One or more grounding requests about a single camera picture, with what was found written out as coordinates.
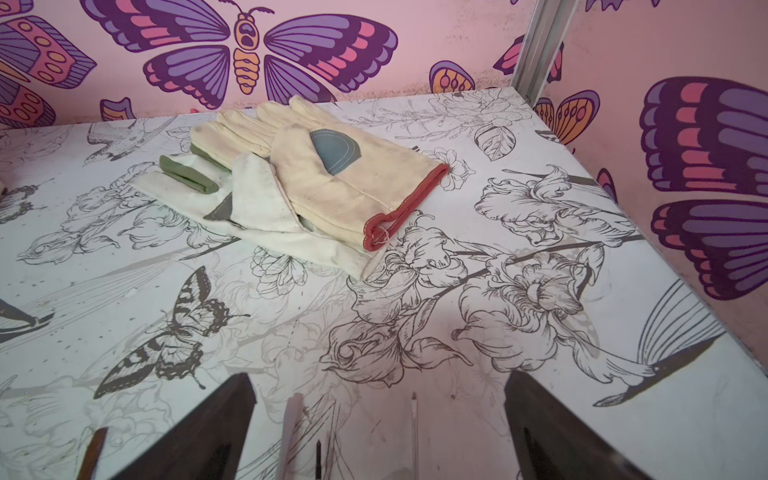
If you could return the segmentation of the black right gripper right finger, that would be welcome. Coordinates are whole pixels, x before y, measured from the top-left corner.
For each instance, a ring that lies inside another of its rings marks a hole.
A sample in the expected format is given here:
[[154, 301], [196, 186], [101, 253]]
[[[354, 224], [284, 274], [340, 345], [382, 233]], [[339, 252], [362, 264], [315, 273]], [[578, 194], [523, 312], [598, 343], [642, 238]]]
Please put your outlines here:
[[522, 479], [648, 477], [531, 375], [511, 373], [505, 395]]

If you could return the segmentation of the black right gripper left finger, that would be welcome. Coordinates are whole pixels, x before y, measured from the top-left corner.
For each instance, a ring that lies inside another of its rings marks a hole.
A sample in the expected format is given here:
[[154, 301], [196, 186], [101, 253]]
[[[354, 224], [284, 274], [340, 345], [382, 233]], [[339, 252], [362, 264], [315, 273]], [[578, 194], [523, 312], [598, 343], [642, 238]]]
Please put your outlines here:
[[117, 479], [233, 479], [257, 404], [245, 373], [222, 383]]

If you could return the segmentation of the large black yellow screwdriver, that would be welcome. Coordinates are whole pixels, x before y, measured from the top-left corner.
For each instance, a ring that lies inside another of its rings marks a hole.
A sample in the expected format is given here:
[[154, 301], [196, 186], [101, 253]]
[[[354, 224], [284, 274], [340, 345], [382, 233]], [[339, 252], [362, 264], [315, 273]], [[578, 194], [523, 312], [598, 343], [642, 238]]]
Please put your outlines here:
[[107, 437], [108, 428], [96, 430], [85, 450], [84, 457], [78, 470], [77, 480], [92, 480], [96, 472], [99, 458]]

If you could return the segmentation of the orange collar black screwdriver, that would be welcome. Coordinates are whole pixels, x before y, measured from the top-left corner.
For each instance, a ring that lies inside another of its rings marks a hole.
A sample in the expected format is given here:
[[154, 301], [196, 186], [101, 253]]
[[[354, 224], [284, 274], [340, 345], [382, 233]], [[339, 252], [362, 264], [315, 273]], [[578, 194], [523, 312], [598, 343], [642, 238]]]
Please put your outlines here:
[[322, 442], [320, 440], [317, 440], [315, 444], [314, 479], [323, 479], [323, 454]]

